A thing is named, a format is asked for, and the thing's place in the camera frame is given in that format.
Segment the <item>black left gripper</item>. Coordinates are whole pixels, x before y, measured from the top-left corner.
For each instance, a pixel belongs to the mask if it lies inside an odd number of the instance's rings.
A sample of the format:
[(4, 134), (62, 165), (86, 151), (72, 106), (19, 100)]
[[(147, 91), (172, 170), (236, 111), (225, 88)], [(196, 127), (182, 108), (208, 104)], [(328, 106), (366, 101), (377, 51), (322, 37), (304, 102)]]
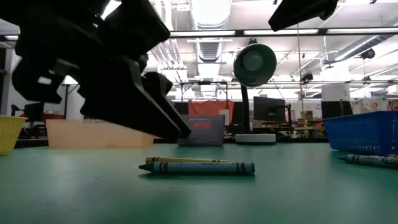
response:
[(0, 0), (0, 19), (18, 26), (15, 51), (20, 62), (12, 73), (15, 90), (30, 101), (59, 103), (57, 90), (66, 76), (80, 84), (83, 72), (99, 63), (127, 57), (98, 36), (110, 0)]

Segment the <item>black rig beam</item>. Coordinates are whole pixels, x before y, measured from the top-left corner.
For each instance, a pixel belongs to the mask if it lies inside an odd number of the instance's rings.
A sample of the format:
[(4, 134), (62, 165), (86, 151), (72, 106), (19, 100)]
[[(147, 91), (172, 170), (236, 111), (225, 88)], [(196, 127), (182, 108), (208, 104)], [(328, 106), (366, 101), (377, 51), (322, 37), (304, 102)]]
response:
[[(346, 29), (346, 28), (317, 28), (318, 33), (317, 34), (303, 34), (299, 36), (328, 36), (328, 35), (398, 35), (398, 32), (394, 33), (372, 33), (372, 34), (327, 34), (328, 29)], [(169, 37), (171, 39), (199, 39), (199, 38), (238, 38), (238, 37), (290, 37), (290, 36), (296, 36), (296, 35), (244, 35), (245, 30), (234, 30), (236, 33), (235, 35), (230, 35), (230, 36), (212, 36), (212, 37)]]

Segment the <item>red cloth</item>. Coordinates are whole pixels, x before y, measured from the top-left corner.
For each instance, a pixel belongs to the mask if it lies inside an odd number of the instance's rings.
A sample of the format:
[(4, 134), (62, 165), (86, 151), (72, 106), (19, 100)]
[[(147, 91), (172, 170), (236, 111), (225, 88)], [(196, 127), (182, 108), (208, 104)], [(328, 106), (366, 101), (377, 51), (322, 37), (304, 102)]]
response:
[(231, 100), (206, 100), (188, 102), (189, 115), (219, 115), (220, 110), (229, 110), (229, 122), (233, 120), (234, 102)]

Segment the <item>orange translucent plastic bin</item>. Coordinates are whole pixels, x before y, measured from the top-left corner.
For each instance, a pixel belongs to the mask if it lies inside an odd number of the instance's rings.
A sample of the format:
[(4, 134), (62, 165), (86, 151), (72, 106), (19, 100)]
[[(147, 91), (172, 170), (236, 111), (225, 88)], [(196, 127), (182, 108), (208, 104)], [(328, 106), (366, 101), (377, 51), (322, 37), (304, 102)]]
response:
[(46, 128), (53, 148), (131, 148), (154, 143), (151, 134), (95, 119), (48, 119)]

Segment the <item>grey translucent plastic bin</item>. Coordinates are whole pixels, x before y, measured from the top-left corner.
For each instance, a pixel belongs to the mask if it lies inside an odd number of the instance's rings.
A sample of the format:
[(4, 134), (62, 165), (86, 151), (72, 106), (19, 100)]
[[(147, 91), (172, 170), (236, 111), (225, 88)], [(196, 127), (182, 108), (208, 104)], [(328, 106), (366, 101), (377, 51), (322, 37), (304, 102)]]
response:
[(223, 115), (182, 115), (190, 128), (188, 138), (177, 140), (179, 146), (222, 146), (224, 141)]

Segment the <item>white desk lamp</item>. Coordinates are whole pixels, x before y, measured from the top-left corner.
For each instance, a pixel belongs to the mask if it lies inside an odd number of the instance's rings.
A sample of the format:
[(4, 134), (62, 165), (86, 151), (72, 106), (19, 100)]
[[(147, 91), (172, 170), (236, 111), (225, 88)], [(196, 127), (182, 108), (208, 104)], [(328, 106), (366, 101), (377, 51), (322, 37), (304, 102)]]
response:
[(240, 145), (273, 145), (276, 143), (275, 134), (254, 134), (249, 120), (248, 88), (255, 88), (266, 84), (276, 70), (276, 56), (274, 51), (250, 38), (247, 46), (240, 49), (234, 58), (233, 74), (241, 85), (243, 102), (243, 133), (235, 135), (236, 144)]

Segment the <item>yellow crayon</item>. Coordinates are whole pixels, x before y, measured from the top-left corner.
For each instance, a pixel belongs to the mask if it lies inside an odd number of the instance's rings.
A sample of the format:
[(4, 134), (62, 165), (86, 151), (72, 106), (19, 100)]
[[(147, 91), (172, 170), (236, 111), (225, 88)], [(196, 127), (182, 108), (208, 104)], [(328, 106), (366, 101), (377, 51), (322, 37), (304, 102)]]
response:
[(222, 159), (192, 159), (192, 158), (176, 158), (176, 157), (147, 157), (146, 164), (151, 162), (228, 162)]

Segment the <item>black monitor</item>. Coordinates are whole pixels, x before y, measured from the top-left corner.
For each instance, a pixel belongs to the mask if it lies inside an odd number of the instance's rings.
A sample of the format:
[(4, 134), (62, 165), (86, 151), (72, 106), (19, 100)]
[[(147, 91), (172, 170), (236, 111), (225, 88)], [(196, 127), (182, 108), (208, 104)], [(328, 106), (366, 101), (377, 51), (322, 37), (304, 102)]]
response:
[(24, 114), (30, 123), (42, 122), (44, 120), (44, 103), (31, 103), (24, 107)]
[(322, 101), (322, 119), (352, 115), (353, 111), (349, 101)]
[(286, 122), (284, 100), (255, 96), (253, 103), (255, 120)]

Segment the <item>blue crayon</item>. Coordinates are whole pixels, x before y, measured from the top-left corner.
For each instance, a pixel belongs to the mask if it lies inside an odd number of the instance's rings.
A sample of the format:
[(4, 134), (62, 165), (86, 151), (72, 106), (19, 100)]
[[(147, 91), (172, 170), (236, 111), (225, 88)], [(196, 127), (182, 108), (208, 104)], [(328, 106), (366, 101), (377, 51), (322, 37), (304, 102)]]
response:
[(251, 175), (256, 171), (253, 162), (151, 162), (139, 168), (159, 174)]
[(363, 155), (348, 154), (345, 156), (338, 156), (338, 159), (350, 164), (376, 166), (376, 167), (398, 170), (398, 158), (395, 157), (363, 156)]

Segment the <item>yellow plastic basket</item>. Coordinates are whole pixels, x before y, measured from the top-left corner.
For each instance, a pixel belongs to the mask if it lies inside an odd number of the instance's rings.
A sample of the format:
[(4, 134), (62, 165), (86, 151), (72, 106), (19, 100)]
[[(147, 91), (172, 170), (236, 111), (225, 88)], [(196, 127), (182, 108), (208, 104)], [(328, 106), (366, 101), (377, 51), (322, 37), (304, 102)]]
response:
[(13, 151), (26, 119), (0, 115), (0, 155)]

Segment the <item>colourful flower-print cloth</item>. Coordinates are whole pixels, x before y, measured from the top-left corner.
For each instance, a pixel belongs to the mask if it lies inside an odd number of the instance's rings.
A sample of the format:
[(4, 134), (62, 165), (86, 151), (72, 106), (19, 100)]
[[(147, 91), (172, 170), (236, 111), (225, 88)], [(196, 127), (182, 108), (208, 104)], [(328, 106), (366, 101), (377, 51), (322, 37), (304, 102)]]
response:
[(398, 100), (386, 98), (367, 98), (350, 102), (353, 114), (363, 114), (375, 111), (398, 111)]

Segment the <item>green table mat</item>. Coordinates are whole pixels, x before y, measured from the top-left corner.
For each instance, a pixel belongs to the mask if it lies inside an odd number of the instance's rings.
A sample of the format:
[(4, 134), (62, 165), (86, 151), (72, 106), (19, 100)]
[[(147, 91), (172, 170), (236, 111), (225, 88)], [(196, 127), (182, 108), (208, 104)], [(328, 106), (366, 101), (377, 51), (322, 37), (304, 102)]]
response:
[[(327, 144), (16, 149), (0, 156), (0, 224), (398, 224), (398, 170)], [(155, 175), (147, 157), (253, 162), (254, 175)]]

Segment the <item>blue plastic basket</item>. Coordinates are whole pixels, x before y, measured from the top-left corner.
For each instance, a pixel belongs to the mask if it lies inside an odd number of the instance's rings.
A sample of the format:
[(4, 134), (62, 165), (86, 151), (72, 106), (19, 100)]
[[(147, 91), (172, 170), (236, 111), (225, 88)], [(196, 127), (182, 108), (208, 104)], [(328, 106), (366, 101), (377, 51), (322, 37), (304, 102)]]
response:
[(375, 111), (323, 120), (330, 147), (339, 151), (398, 154), (398, 111)]

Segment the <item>silver ventilation duct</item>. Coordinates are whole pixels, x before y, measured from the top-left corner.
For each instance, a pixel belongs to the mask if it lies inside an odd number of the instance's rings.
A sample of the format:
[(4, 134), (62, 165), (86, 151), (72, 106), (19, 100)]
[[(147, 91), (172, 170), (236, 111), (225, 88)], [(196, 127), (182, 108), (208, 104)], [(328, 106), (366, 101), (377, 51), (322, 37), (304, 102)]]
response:
[[(232, 0), (188, 0), (193, 30), (225, 30), (228, 28)], [(221, 42), (195, 44), (203, 62), (216, 62), (222, 52)]]

